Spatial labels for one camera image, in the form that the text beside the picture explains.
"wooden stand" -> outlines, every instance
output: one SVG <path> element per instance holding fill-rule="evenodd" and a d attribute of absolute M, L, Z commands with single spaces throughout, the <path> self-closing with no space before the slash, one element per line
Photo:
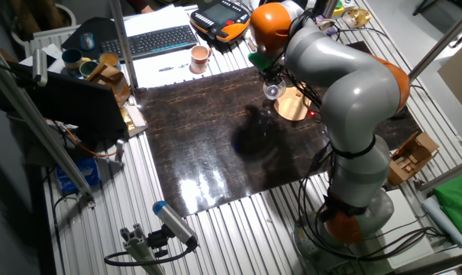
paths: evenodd
<path fill-rule="evenodd" d="M 275 101 L 275 109 L 284 119 L 301 121 L 307 115 L 310 100 L 307 99 L 297 88 L 286 88 L 285 94 Z"/>

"computer monitor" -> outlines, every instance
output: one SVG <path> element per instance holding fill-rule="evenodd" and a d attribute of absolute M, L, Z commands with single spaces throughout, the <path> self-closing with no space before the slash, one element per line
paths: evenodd
<path fill-rule="evenodd" d="M 8 64 L 14 71 L 32 77 L 32 67 Z M 84 141 L 127 138 L 127 126 L 110 87 L 59 73 L 47 74 L 45 87 L 26 88 L 42 116 L 76 125 Z M 0 90 L 0 109 L 15 109 Z"/>

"keyboard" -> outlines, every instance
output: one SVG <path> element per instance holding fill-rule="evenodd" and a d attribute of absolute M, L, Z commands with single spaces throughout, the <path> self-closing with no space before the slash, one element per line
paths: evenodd
<path fill-rule="evenodd" d="M 129 37 L 132 59 L 138 60 L 146 57 L 184 50 L 197 44 L 195 35 L 190 26 L 170 27 L 163 30 L 151 31 Z M 102 53 L 116 53 L 123 63 L 121 48 L 118 40 L 101 42 Z"/>

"gray wall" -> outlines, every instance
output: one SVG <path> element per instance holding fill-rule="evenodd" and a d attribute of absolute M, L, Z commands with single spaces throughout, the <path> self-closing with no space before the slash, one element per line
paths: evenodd
<path fill-rule="evenodd" d="M 14 55 L 8 35 L 0 25 L 0 47 Z M 40 274 L 37 249 L 22 231 L 32 224 L 22 224 L 18 216 L 32 212 L 24 158 L 14 140 L 10 121 L 0 111 L 0 274 Z"/>

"metal pole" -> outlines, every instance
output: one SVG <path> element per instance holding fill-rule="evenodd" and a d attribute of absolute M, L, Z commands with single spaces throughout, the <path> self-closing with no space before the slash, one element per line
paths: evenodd
<path fill-rule="evenodd" d="M 325 6 L 324 14 L 322 16 L 324 16 L 324 18 L 331 18 L 338 2 L 339 0 L 329 0 Z"/>
<path fill-rule="evenodd" d="M 118 40 L 121 44 L 122 56 L 124 57 L 125 66 L 129 73 L 129 80 L 131 81 L 131 90 L 134 91 L 134 89 L 138 88 L 138 84 L 134 63 L 132 61 L 131 45 L 129 44 L 129 39 L 125 32 L 124 15 L 122 15 L 121 3 L 120 0 L 108 0 L 108 3 L 110 4 L 111 14 L 114 16 Z"/>
<path fill-rule="evenodd" d="M 427 192 L 429 192 L 433 190 L 434 188 L 446 183 L 448 180 L 452 180 L 461 174 L 462 174 L 462 164 L 459 164 L 455 168 L 447 171 L 446 173 L 435 178 L 434 180 L 423 184 L 421 187 L 419 187 L 419 191 L 427 190 Z"/>
<path fill-rule="evenodd" d="M 435 44 L 434 47 L 426 54 L 426 56 L 415 66 L 409 73 L 409 80 L 412 82 L 422 71 L 431 64 L 445 47 L 462 31 L 462 18 L 456 22 L 453 27 Z"/>
<path fill-rule="evenodd" d="M 0 56 L 0 64 L 8 66 L 3 57 Z M 39 110 L 28 96 L 25 89 L 18 88 L 11 74 L 0 68 L 0 90 L 5 94 L 8 101 L 14 106 L 17 112 L 27 122 L 27 125 L 32 129 L 40 142 L 45 146 L 49 153 L 54 157 L 54 160 L 63 168 L 68 177 L 73 181 L 76 188 L 87 197 L 89 206 L 95 206 L 92 201 L 92 189 L 86 182 L 85 177 L 79 172 L 78 167 L 69 157 L 68 153 L 59 145 L 47 128 L 44 118 Z"/>

